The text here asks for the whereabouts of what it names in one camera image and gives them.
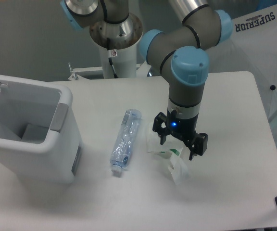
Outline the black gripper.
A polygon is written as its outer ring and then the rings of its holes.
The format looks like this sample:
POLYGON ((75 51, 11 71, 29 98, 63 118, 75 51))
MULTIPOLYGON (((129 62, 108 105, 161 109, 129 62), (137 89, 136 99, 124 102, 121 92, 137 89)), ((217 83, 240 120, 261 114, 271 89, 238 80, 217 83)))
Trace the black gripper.
POLYGON ((189 160, 191 161, 195 156, 202 156, 208 143, 208 135, 206 133, 196 133, 196 124, 198 115, 189 119, 180 119, 173 117, 167 110, 167 114, 160 112, 155 118, 152 130, 160 137, 160 145, 166 141, 167 135, 183 141, 189 148, 189 160))

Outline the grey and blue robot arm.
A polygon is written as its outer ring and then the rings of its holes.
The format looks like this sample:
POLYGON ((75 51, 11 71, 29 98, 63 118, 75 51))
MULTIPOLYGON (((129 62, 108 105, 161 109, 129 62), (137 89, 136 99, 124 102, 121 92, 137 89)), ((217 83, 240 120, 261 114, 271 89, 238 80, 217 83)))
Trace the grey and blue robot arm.
POLYGON ((136 56, 123 51, 138 48, 169 84, 166 113, 159 113, 153 131, 164 143, 171 135, 189 148, 190 157, 203 155, 208 136, 196 132, 204 85, 209 73, 206 50, 227 40, 233 31, 230 16, 214 11, 205 0, 172 0, 182 26, 171 32, 143 32, 126 0, 63 0, 61 7, 77 30, 89 28, 99 47, 105 78, 134 77, 136 56))

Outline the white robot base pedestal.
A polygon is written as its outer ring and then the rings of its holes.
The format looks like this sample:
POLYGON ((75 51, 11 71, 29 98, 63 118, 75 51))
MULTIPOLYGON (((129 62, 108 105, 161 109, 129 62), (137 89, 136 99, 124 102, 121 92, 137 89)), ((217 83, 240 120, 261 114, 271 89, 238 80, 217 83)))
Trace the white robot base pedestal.
POLYGON ((119 24, 96 22, 89 28, 98 46, 104 78, 136 77, 137 44, 143 35, 140 19, 130 13, 119 24))

